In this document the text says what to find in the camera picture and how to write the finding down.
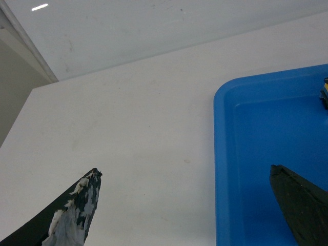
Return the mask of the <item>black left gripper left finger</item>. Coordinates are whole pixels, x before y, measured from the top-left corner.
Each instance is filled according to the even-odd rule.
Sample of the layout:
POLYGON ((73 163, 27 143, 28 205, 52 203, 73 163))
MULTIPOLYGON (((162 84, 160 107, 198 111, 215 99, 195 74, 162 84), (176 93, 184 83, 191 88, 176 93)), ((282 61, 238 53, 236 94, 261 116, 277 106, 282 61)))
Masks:
POLYGON ((94 168, 1 245, 84 245, 97 209, 102 173, 94 168))

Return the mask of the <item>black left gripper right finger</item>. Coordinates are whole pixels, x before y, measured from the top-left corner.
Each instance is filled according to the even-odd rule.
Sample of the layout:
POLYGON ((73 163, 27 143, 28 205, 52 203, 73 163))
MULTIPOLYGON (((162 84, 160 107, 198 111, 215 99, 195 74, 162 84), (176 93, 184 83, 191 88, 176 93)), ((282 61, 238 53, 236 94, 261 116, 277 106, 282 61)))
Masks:
POLYGON ((327 245, 327 191, 283 165, 271 165, 270 185, 298 245, 327 245))

